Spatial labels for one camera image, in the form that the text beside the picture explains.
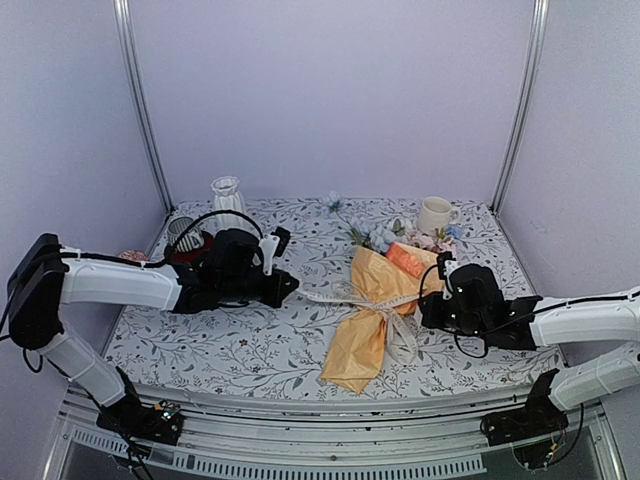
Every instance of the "yellow wrapping paper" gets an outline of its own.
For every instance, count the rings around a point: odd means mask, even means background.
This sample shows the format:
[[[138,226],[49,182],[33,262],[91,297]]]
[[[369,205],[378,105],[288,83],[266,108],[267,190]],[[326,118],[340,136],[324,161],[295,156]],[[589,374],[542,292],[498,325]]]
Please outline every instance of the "yellow wrapping paper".
[[[391,257],[405,267],[407,258],[405,256],[403,260],[403,254],[410,254],[413,257],[413,261],[409,262],[412,268],[401,269],[391,260],[363,247],[357,248],[351,263],[352,283],[374,303],[415,295],[420,288],[422,274],[426,268],[436,263],[437,255],[426,250],[398,243],[394,243],[392,249],[396,249],[392,252],[396,255]],[[424,265],[417,277],[408,273],[416,273],[416,259]],[[434,272],[426,278],[423,294],[441,291],[442,288],[442,281]],[[401,315],[412,313],[414,309],[415,302],[395,308]],[[380,373],[385,339],[386,322],[383,315],[374,310],[361,309],[338,326],[320,378],[362,393],[367,384]]]

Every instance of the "white tablecloth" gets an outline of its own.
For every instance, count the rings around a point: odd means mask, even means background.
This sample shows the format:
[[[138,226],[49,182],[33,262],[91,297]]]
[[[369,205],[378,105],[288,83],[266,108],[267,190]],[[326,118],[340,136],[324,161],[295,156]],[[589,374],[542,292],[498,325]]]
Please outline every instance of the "white tablecloth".
[[[265,232],[282,226],[291,243],[279,267],[310,290],[327,291],[336,280],[349,278],[355,251],[345,223],[318,199],[248,201],[250,215]],[[482,203],[458,203],[462,209],[463,263],[487,265],[495,272],[506,298],[530,294],[511,248]],[[183,203],[174,216],[211,211],[209,203]],[[383,221],[418,214],[414,200],[347,200],[341,215],[365,215]],[[205,229],[213,231],[213,221]],[[154,251],[159,258],[163,235]],[[121,315],[106,358],[120,365],[134,381],[212,394],[278,399],[339,400],[356,395],[318,379],[337,325],[355,309],[312,303],[290,295],[274,310],[254,303],[241,309],[196,315],[128,306]],[[482,352],[475,340],[464,340],[470,352]],[[380,375],[361,394],[366,398],[454,395],[532,383],[542,372],[561,364],[556,347],[537,352],[491,349],[476,360],[459,352],[451,335],[421,329],[419,354],[413,365],[401,366],[385,356]]]

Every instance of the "white ceramic vase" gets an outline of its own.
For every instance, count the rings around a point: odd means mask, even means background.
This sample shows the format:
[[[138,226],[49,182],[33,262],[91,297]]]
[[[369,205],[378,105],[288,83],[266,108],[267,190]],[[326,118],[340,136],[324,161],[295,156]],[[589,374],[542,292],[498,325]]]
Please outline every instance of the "white ceramic vase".
[[[239,183],[236,177],[220,177],[213,181],[211,190],[214,193],[214,210],[235,210],[246,215],[247,207],[244,204],[244,197],[238,190]],[[250,231],[247,221],[236,215],[217,215],[215,220],[218,230],[241,228]]]

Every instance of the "purple wall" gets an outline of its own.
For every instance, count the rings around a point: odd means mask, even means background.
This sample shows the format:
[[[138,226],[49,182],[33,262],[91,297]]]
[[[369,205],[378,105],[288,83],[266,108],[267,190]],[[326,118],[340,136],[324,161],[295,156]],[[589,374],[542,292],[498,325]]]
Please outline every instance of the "purple wall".
[[[111,2],[1,2],[0,45],[0,285],[42,232],[90,251],[146,249],[163,212]],[[66,318],[99,346],[114,314]],[[0,478],[37,478],[66,381],[48,366],[31,374],[10,342],[0,364]]]
[[[640,3],[551,2],[502,221],[542,295],[640,283]],[[597,345],[567,349],[582,361]],[[640,388],[603,399],[628,475]]]
[[[132,18],[177,201],[437,194],[489,201],[533,2],[140,0]]]

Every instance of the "small cup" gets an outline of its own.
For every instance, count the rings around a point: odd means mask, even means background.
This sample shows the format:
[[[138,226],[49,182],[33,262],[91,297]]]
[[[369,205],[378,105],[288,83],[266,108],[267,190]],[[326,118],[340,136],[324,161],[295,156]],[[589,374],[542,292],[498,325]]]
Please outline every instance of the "small cup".
[[[460,221],[460,209],[440,197],[428,197],[423,200],[418,228],[427,235],[435,235],[436,229],[454,225]]]
[[[169,241],[169,245],[173,245],[180,234],[192,223],[193,219],[189,217],[178,217],[175,220],[172,220],[167,227],[167,239]],[[189,230],[184,238],[180,240],[180,243],[176,245],[176,250],[180,253],[186,253],[202,247],[204,247],[204,237],[202,236],[202,230],[200,230],[200,227],[196,226]]]

